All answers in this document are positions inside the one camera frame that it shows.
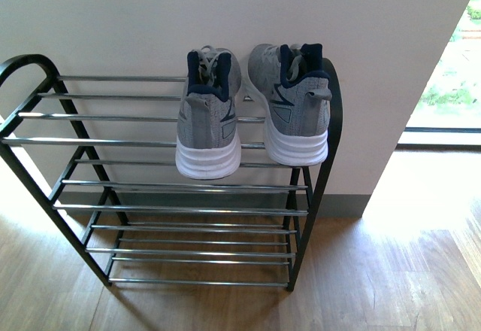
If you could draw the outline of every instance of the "heel counter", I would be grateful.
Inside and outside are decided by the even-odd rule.
[[[328,81],[322,81],[318,89],[304,95],[300,135],[311,137],[322,134],[329,125],[329,101],[332,98]]]
[[[212,148],[210,109],[202,97],[189,96],[183,106],[183,144],[190,148]]]

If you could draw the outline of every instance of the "baseboard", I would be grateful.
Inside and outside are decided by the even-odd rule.
[[[125,205],[166,205],[183,207],[219,207],[227,205],[236,208],[284,208],[286,195],[249,194],[239,197],[235,194],[119,194]],[[368,194],[325,194],[322,197],[318,217],[360,218],[364,213],[371,195]],[[60,199],[64,204],[94,205],[100,198],[99,193],[64,192]],[[306,199],[298,195],[298,207],[307,208]]]

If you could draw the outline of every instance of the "gray sneaker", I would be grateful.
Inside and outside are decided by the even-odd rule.
[[[189,178],[223,178],[234,173],[241,162],[235,116],[241,68],[228,50],[210,46],[191,51],[187,65],[175,163]]]
[[[322,45],[260,44],[249,57],[244,83],[266,110],[269,157],[288,166],[311,166],[328,155],[331,91],[322,70]]]

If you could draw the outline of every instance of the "shoe upper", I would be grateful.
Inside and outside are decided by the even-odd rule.
[[[321,44],[260,44],[250,54],[248,72],[279,132],[309,137],[326,131],[332,95],[322,70]]]
[[[241,87],[238,61],[226,49],[205,47],[191,51],[187,65],[177,136],[189,148],[225,147],[236,130],[234,98]]]

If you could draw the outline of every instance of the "white shoe sole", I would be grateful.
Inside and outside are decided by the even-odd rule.
[[[271,119],[268,100],[254,86],[247,69],[243,76],[244,88],[254,102],[265,109],[264,144],[269,157],[286,166],[314,166],[328,156],[328,131],[321,135],[302,137],[279,132]]]
[[[193,179],[219,179],[234,173],[241,163],[241,141],[237,130],[232,142],[222,148],[195,149],[184,146],[177,137],[175,165]]]

